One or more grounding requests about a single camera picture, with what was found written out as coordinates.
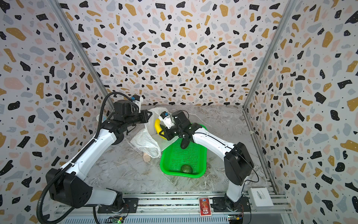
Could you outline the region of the red card on rail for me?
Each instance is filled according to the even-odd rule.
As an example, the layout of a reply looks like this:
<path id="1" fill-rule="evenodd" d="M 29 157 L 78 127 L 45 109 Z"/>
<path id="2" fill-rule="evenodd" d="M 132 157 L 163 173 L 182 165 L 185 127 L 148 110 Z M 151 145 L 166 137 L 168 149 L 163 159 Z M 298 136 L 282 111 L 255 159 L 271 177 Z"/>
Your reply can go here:
<path id="1" fill-rule="evenodd" d="M 212 216 L 210 199 L 208 197 L 200 197 L 199 200 L 199 209 L 201 217 Z"/>

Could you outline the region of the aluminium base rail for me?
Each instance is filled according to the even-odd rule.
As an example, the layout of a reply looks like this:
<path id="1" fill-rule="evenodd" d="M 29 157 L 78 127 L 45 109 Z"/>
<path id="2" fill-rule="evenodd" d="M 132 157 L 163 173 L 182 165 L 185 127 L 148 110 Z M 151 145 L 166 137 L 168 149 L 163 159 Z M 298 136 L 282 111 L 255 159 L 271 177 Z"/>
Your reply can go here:
<path id="1" fill-rule="evenodd" d="M 294 224 L 291 206 L 285 195 L 269 193 L 274 204 L 254 209 L 245 193 L 237 211 L 224 207 L 222 192 L 156 192 L 125 194 L 125 208 L 116 213 L 103 206 L 96 215 L 101 224 Z M 212 216 L 201 217 L 200 197 L 210 199 Z"/>

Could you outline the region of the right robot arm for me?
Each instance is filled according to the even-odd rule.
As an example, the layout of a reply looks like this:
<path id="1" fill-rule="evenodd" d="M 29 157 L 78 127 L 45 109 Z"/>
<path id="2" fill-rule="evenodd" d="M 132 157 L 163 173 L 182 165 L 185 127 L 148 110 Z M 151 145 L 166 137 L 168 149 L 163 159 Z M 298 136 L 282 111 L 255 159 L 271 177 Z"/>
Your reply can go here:
<path id="1" fill-rule="evenodd" d="M 165 140 L 169 141 L 174 137 L 181 138 L 182 149 L 187 148 L 192 142 L 220 157 L 224 162 L 225 174 L 229 180 L 226 198 L 232 203 L 240 200 L 244 185 L 255 167 L 243 143 L 234 144 L 215 136 L 202 125 L 192 123 L 184 111 L 176 111 L 173 114 L 163 112 L 155 120 L 154 127 L 157 134 Z"/>

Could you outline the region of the white plastic bag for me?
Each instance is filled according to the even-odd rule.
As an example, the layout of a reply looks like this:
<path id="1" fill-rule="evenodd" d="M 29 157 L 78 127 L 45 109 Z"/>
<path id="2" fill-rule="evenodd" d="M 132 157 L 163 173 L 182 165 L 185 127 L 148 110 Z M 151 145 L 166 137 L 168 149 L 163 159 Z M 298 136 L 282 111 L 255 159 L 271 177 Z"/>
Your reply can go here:
<path id="1" fill-rule="evenodd" d="M 155 107 L 149 110 L 152 116 L 148 123 L 145 123 L 144 129 L 140 130 L 131 140 L 130 144 L 137 150 L 148 154 L 151 158 L 160 158 L 162 151 L 178 140 L 179 137 L 175 136 L 172 140 L 168 141 L 157 134 L 155 129 L 155 121 L 159 119 L 163 112 L 171 113 L 165 107 Z"/>

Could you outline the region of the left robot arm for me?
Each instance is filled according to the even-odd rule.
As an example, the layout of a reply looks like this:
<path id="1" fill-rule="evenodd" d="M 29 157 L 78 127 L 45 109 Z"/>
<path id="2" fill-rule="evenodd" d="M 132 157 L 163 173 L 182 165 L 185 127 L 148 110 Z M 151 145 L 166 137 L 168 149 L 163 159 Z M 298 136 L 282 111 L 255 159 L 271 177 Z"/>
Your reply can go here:
<path id="1" fill-rule="evenodd" d="M 114 115 L 105 120 L 99 133 L 71 160 L 59 169 L 46 174 L 50 198 L 74 208 L 104 205 L 114 211 L 124 207 L 123 194 L 112 189 L 98 189 L 89 186 L 85 179 L 100 156 L 111 145 L 119 144 L 129 133 L 129 127 L 148 123 L 152 112 L 142 110 L 131 115 Z"/>

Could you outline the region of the white box with label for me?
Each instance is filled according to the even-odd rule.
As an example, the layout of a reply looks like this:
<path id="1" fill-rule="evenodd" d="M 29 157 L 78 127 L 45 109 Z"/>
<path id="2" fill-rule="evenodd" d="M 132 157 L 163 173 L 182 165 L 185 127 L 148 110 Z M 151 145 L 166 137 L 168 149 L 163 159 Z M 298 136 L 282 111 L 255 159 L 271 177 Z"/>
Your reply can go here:
<path id="1" fill-rule="evenodd" d="M 248 194 L 254 209 L 268 209 L 274 206 L 267 188 L 250 188 Z"/>

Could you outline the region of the yellow banana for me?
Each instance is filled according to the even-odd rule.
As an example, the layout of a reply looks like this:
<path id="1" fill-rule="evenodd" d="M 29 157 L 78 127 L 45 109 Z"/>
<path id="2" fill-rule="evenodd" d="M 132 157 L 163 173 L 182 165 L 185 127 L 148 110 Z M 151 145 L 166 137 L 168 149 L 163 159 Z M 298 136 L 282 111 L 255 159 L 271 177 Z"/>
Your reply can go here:
<path id="1" fill-rule="evenodd" d="M 166 124 L 165 122 L 162 120 L 162 118 L 156 119 L 155 120 L 155 124 L 154 124 L 155 130 L 157 132 L 157 134 L 164 140 L 168 140 L 167 136 L 166 136 Z"/>

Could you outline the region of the green plastic basket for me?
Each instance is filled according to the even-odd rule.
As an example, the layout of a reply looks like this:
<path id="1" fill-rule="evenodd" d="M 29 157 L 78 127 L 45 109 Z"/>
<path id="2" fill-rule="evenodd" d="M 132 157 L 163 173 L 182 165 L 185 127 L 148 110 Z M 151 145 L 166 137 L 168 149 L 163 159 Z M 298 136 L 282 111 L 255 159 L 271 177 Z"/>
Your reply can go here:
<path id="1" fill-rule="evenodd" d="M 181 149 L 182 138 L 178 138 L 173 144 L 162 152 L 160 168 L 164 174 L 199 178 L 203 176 L 207 168 L 207 148 L 190 142 L 186 149 Z M 180 172 L 182 165 L 187 164 L 193 168 L 191 175 Z"/>

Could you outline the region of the beige wooden rolling pin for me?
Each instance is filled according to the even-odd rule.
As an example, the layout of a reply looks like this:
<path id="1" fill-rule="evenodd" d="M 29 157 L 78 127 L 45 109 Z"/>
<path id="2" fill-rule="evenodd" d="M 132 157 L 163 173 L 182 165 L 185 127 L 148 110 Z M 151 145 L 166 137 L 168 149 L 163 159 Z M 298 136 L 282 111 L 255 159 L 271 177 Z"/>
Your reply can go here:
<path id="1" fill-rule="evenodd" d="M 143 160 L 145 162 L 150 162 L 151 161 L 151 156 L 148 155 L 147 153 L 143 153 Z"/>

